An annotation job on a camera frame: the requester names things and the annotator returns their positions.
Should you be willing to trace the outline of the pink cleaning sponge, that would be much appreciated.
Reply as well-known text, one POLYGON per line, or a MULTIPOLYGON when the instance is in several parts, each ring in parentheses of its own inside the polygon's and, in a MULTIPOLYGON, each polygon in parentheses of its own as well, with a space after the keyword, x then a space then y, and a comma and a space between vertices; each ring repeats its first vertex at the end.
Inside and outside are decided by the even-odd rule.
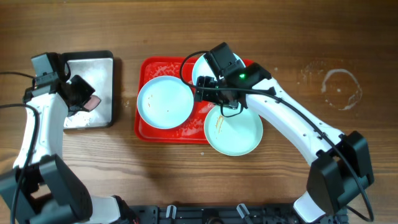
POLYGON ((101 99, 96 95, 91 95, 90 99, 84 104, 84 111, 90 112, 93 111, 99 104, 101 103, 101 99))

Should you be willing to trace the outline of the light blue plate top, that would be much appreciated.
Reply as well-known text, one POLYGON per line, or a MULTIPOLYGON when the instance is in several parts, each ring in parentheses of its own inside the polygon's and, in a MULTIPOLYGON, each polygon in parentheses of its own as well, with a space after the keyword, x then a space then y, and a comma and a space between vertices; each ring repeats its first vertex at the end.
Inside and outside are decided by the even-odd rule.
MULTIPOLYGON (((193 78, 193 83, 196 85, 196 81, 197 78, 200 76, 209 76, 209 77, 213 77, 216 78, 213 74, 213 72, 211 71, 209 65, 207 64, 204 55, 206 53, 204 53, 202 56, 200 56, 200 58, 195 62, 194 67, 193 67, 193 71, 192 71, 192 78, 193 78)), ((240 82, 241 80, 246 80, 248 77, 247 72, 245 71, 245 68, 242 71, 237 71, 234 72, 233 74, 230 74, 228 77, 225 78, 220 78, 219 81, 222 81, 223 79, 226 82, 240 82)))

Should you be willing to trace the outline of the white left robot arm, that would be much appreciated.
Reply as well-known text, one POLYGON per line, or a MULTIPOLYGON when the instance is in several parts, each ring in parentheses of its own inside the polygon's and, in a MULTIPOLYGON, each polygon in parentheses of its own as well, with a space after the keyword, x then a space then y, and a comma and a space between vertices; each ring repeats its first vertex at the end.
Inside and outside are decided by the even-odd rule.
POLYGON ((11 171, 1 175, 1 197, 11 223, 139 223, 117 195, 95 197, 62 159, 65 119, 90 112, 101 102, 82 77, 70 81, 36 78, 26 89, 27 111, 20 153, 11 171))

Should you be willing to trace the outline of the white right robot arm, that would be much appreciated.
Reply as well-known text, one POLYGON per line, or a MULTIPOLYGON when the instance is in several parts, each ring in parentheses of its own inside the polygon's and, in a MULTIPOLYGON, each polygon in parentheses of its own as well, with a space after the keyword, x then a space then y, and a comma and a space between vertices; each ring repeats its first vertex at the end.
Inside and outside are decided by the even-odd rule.
POLYGON ((311 114, 286 94, 273 78, 249 78, 242 74, 226 82, 213 77, 198 77, 195 99, 220 106, 241 105, 255 112, 282 133, 310 165, 306 192, 293 205, 296 214, 312 223, 334 215, 361 195, 368 216, 374 214, 365 192, 374 182, 368 142, 359 132, 344 134, 311 114))

